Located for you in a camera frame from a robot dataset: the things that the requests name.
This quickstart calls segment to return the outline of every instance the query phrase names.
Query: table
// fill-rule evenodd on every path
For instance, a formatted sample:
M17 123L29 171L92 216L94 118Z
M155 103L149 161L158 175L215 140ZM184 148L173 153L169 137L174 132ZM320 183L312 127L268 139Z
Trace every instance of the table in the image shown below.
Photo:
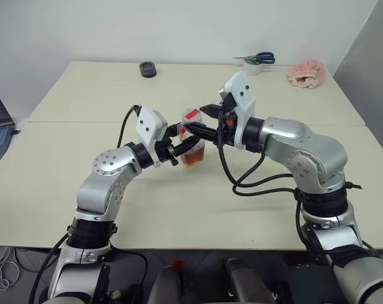
M135 138L134 128L125 138ZM349 190L363 238L383 248L383 149L362 126L313 125L347 149L346 176L363 190ZM117 142L120 123L30 122L0 163L0 244L52 247L74 215L77 190L94 157ZM257 160L226 148L237 175ZM286 169L266 160L257 180ZM269 186L290 186L292 180ZM148 168L124 193L112 242L121 248L303 249L294 229L289 193L235 196L215 147L206 144L197 167Z
M291 118L316 125L365 125L327 72L315 90L293 87L289 66L265 66L250 78L256 116ZM30 122L121 122L129 107L159 110L170 123L182 112L219 101L218 89L241 70L236 65L157 64L157 76L141 76L136 63L73 62L39 103Z

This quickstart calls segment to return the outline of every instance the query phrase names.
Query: pink towel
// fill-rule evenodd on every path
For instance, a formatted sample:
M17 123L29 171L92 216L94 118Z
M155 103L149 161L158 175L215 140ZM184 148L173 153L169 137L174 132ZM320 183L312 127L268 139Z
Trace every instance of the pink towel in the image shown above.
M325 79L324 65L317 60L309 60L302 65L295 65L287 72L287 80L295 87L314 89Z

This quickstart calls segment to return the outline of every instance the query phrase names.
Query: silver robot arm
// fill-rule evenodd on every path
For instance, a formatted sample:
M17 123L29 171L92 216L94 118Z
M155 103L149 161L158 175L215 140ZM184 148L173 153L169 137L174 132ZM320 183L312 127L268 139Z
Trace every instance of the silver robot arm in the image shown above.
M109 239L117 231L114 220L126 186L143 168L159 167L166 160L177 165L174 157L200 140L190 137L173 146L170 137L175 134L169 132L165 119L159 112L145 107L138 113L136 130L141 143L102 152L80 187L74 219L68 228L68 238L62 243L47 303L57 303L61 297L66 303L77 299L84 303L109 303L106 295L110 267L103 262L110 253Z
M308 250L325 255L350 304L383 303L383 260L363 249L354 209L346 197L346 189L357 186L345 180L344 147L294 120L255 118L256 99L244 72L232 76L219 93L221 106L200 108L219 119L219 128L191 123L189 130L218 146L221 133L222 143L262 152L285 166L297 184L295 199L306 221L302 227L298 224L297 231Z

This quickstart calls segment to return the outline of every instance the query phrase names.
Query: wall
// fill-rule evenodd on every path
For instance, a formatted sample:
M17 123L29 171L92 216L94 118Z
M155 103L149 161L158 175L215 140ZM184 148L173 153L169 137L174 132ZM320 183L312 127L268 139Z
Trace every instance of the wall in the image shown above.
M332 73L377 0L0 0L0 97L28 116L72 60L236 63L274 51Z
M383 0L334 78L383 147Z

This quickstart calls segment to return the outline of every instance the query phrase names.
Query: brown liquid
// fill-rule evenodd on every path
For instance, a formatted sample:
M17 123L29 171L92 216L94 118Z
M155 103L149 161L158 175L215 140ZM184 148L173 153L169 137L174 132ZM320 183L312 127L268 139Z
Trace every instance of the brown liquid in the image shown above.
M181 161L187 166L192 167L203 160L204 157L204 146L196 151L189 151L180 156Z

